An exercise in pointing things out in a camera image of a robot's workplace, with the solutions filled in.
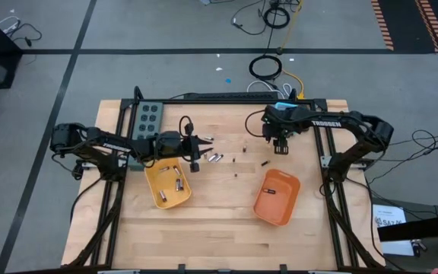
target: gray floor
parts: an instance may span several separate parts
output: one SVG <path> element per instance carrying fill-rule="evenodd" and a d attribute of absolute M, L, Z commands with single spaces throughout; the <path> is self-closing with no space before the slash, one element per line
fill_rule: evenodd
<path fill-rule="evenodd" d="M 246 1 L 204 7 L 198 0 L 97 0 L 84 39 L 88 49 L 261 48 L 268 35 L 250 37 L 229 25 Z M 41 29 L 35 48 L 71 49 L 89 0 L 0 0 L 0 20 L 14 13 Z M 252 31 L 255 9 L 236 18 Z M 307 0 L 289 47 L 384 47 L 369 1 Z M 284 30 L 276 31 L 278 46 Z M 247 68 L 256 55 L 143 55 L 78 57 L 57 123 L 93 125 L 100 100 L 131 97 L 138 85 L 146 98 L 185 92 L 244 91 L 254 80 Z M 0 252 L 27 181 L 69 56 L 25 56 L 10 90 L 0 91 Z M 299 75 L 306 97 L 346 99 L 352 110 L 373 114 L 395 127 L 393 141 L 416 129 L 438 135 L 437 55 L 283 55 L 284 67 Z M 264 70 L 269 67 L 259 64 Z M 280 77 L 278 83 L 297 83 Z M 11 135 L 16 142 L 7 142 Z M 414 145 L 393 146 L 386 158 L 406 158 Z M 58 267 L 68 233 L 68 213 L 78 182 L 47 153 L 7 272 Z M 379 163 L 373 178 L 389 168 Z M 438 151 L 402 165 L 373 188 L 389 199 L 438 205 Z"/>

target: paper sign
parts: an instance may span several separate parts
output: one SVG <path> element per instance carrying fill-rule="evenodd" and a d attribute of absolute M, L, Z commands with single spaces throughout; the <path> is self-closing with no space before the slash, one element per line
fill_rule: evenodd
<path fill-rule="evenodd" d="M 388 225 L 398 225 L 407 222 L 403 209 L 395 206 L 373 205 L 374 220 L 378 228 Z M 410 241 L 390 241 L 382 242 L 381 248 L 383 253 L 413 256 L 414 250 Z"/>

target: wood grain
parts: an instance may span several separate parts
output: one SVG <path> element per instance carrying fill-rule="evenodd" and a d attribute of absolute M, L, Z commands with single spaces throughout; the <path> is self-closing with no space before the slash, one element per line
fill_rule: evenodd
<path fill-rule="evenodd" d="M 289 155 L 274 155 L 270 144 L 250 136 L 244 128 L 246 116 L 262 108 L 166 105 L 162 131 L 177 130 L 180 117 L 188 115 L 195 134 L 214 136 L 213 153 L 224 154 L 224 158 L 213 164 L 201 159 L 201 171 L 195 174 L 182 162 L 192 197 L 180 207 L 168 210 L 155 207 L 144 174 L 129 171 L 113 268 L 176 269 L 179 263 L 185 263 L 187 269 L 260 270 L 278 269 L 279 264 L 286 263 L 289 269 L 336 269 L 325 200 L 319 194 L 322 179 L 313 130 L 289 139 Z M 345 100 L 329 100 L 328 108 L 348 110 Z M 118 113 L 118 100 L 103 100 L 96 126 L 114 132 Z M 252 132 L 261 132 L 260 115 L 249 120 Z M 346 130 L 334 129 L 333 133 L 338 151 L 355 142 Z M 271 163 L 262 167 L 266 160 Z M 271 168 L 292 174 L 302 183 L 292 219 L 285 227 L 270 225 L 252 212 L 265 172 Z M 98 176 L 96 170 L 86 171 L 81 191 Z M 361 171 L 352 170 L 348 176 L 365 183 Z M 77 204 L 62 263 L 72 261 L 95 232 L 103 186 L 104 183 L 94 187 Z M 384 263 L 371 244 L 367 191 L 349 182 L 344 189 L 355 234 L 375 259 Z M 379 248 L 377 231 L 374 234 Z M 108 235 L 104 237 L 103 250 L 107 239 Z M 345 241 L 342 249 L 344 263 L 348 265 Z"/>

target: yellow plastic tray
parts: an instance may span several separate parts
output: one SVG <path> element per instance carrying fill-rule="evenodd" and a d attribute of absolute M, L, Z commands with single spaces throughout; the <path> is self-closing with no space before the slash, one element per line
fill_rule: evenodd
<path fill-rule="evenodd" d="M 180 176 L 177 175 L 173 166 L 178 167 Z M 164 167 L 169 167 L 169 169 L 160 171 Z M 146 174 L 155 205 L 159 209 L 170 209 L 185 202 L 192 195 L 189 182 L 187 182 L 178 158 L 157 161 L 153 167 L 145 168 L 144 173 Z M 183 190 L 181 191 L 176 191 L 175 188 L 175 182 L 178 178 L 181 178 L 183 181 Z M 161 199 L 160 190 L 163 190 L 165 193 L 166 202 Z"/>

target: orange plastic tray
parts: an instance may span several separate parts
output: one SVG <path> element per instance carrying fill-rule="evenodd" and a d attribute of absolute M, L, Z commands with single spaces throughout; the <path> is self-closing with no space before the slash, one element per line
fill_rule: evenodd
<path fill-rule="evenodd" d="M 180 176 L 176 174 L 173 166 L 179 169 Z M 163 167 L 169 167 L 169 169 L 160 171 Z M 178 206 L 192 195 L 189 182 L 187 182 L 178 158 L 157 161 L 153 167 L 145 168 L 144 173 L 146 174 L 146 179 L 148 180 L 155 205 L 159 209 L 170 209 L 174 206 Z M 175 188 L 175 182 L 178 178 L 181 178 L 183 181 L 183 190 L 181 191 L 176 191 Z M 166 202 L 161 199 L 160 190 L 163 190 L 165 193 L 167 197 Z"/>
<path fill-rule="evenodd" d="M 265 190 L 274 190 L 275 194 Z M 294 211 L 299 191 L 300 181 L 296 177 L 276 169 L 268 170 L 253 211 L 258 218 L 273 225 L 286 225 Z"/>

